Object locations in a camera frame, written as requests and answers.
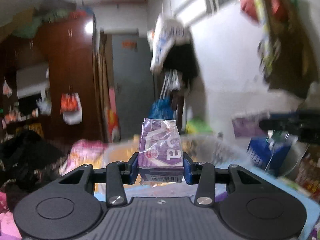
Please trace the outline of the black hanging garment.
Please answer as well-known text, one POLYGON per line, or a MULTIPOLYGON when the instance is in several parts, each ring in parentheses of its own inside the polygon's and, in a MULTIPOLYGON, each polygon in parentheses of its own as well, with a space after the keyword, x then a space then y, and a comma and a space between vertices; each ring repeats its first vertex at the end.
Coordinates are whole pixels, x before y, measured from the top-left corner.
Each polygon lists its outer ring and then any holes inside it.
POLYGON ((194 80, 198 77, 199 67, 193 45, 173 45, 163 62, 162 72, 176 70, 181 75, 183 89, 191 90, 194 80))

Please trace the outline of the pile of black clothes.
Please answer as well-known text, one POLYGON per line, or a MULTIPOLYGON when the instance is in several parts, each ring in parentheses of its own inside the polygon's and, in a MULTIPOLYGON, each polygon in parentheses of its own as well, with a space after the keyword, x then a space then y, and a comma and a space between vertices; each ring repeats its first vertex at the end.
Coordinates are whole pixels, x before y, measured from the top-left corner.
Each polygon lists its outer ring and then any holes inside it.
POLYGON ((1 191, 31 193, 59 178, 71 147, 24 129, 1 143, 1 191))

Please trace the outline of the dark red wooden wardrobe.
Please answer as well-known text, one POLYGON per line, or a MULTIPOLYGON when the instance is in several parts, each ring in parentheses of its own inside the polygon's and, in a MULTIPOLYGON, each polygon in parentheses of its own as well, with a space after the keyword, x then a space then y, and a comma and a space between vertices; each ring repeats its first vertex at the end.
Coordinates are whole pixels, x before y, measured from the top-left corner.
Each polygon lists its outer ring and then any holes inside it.
POLYGON ((74 143, 80 139, 102 139, 95 88, 95 17, 81 13, 76 18, 43 24, 33 39, 8 36, 1 42, 1 75, 15 87, 17 70, 47 63, 52 113, 42 118, 47 139, 74 143), (68 125, 60 110, 61 96, 78 93, 82 121, 68 125))

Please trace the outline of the blue shopping bag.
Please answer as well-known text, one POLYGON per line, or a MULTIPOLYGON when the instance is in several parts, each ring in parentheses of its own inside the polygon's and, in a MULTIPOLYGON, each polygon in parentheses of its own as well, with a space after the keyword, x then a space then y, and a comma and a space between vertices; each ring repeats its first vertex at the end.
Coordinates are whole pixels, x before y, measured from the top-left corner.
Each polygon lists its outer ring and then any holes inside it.
POLYGON ((275 177, 289 173, 301 156, 299 145, 289 134, 253 137, 247 153, 256 167, 275 177))

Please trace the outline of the white perforated plastic basket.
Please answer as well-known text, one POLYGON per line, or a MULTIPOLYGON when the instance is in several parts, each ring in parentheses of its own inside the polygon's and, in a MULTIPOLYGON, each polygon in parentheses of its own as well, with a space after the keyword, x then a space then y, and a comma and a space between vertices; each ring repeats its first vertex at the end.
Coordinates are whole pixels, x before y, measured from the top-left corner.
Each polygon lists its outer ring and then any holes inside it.
MULTIPOLYGON (((194 134, 181 137, 183 151, 188 153, 194 162, 208 162, 217 168, 228 168, 231 164, 252 167, 249 156, 243 148, 222 140, 214 135, 194 134)), ((105 151, 101 168, 115 161, 128 161, 131 155, 139 150, 139 136, 133 140, 110 144, 105 151)), ((195 196, 196 186, 181 183, 147 183, 140 184, 138 177, 135 184, 125 185, 127 199, 132 197, 191 197, 195 196)))

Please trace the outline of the white hoodie blue letters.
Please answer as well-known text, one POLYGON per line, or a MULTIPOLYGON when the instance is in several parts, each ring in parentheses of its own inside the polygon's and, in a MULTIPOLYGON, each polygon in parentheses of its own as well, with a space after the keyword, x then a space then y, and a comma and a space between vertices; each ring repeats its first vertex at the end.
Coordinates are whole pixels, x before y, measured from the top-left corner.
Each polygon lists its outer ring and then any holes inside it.
POLYGON ((152 59, 150 70, 152 74, 159 74, 163 64, 173 46, 181 46, 191 42, 191 34, 188 27, 166 14, 160 13, 154 29, 152 42, 152 59))

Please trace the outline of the pink floral bedding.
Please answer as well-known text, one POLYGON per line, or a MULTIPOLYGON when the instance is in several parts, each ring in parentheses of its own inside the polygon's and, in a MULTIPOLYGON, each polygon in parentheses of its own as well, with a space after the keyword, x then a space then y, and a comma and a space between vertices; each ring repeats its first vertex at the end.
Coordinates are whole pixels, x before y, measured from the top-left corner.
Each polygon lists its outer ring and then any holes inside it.
POLYGON ((84 164, 91 164, 94 169, 101 168, 106 150, 107 144, 99 140, 81 139, 75 142, 66 161, 59 168, 59 175, 63 176, 84 164))

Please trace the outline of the olive hanging cloth bag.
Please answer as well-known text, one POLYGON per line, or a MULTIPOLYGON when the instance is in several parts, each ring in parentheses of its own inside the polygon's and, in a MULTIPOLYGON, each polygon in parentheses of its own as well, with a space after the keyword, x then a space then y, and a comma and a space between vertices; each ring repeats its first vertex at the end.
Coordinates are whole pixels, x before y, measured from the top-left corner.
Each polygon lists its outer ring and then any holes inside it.
POLYGON ((306 99, 313 82, 318 81, 315 55, 290 0, 262 0, 269 27, 270 54, 261 54, 264 81, 269 89, 285 90, 306 99))

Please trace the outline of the red white plastic bag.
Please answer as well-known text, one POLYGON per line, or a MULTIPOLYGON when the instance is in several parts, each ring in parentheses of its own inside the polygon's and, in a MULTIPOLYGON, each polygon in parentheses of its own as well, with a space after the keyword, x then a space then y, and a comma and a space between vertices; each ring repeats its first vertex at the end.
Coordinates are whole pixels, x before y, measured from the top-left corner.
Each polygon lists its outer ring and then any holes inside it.
POLYGON ((82 122, 82 107, 78 93, 61 95, 60 113, 67 125, 78 125, 82 122))

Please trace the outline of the blue plastic bag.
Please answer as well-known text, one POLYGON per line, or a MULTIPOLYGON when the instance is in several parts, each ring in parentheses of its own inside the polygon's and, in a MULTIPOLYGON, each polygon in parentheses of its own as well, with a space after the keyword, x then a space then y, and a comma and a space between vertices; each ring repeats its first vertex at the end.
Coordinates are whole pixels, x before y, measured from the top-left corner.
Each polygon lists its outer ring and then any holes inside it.
POLYGON ((149 113, 149 119, 163 119, 172 120, 174 117, 174 111, 171 108, 171 102, 169 98, 159 99, 155 101, 149 113))

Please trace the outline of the grey metal door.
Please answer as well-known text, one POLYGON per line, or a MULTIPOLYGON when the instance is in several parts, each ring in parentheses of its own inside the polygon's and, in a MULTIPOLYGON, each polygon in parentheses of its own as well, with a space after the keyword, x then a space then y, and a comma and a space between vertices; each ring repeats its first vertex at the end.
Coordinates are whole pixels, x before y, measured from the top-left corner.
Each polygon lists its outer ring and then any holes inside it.
POLYGON ((140 134, 155 100, 151 51, 146 38, 112 36, 113 79, 121 140, 140 134))

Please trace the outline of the red hanging bag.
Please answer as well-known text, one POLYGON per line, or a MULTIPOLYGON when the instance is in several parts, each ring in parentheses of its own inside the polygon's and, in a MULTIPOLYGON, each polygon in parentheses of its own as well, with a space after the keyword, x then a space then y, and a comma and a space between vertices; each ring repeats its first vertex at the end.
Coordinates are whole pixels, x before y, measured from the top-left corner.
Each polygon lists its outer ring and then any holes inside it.
POLYGON ((254 22, 259 23, 259 18, 255 9, 254 0, 240 0, 240 9, 254 22))

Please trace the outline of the small purple tissue pack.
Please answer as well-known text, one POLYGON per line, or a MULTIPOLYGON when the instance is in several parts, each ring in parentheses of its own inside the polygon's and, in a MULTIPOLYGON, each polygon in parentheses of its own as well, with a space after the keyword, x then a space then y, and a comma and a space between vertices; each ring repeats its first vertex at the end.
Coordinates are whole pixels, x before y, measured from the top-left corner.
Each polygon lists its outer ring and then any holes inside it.
POLYGON ((183 150, 174 120, 146 118, 139 141, 138 169, 142 183, 180 183, 183 150))

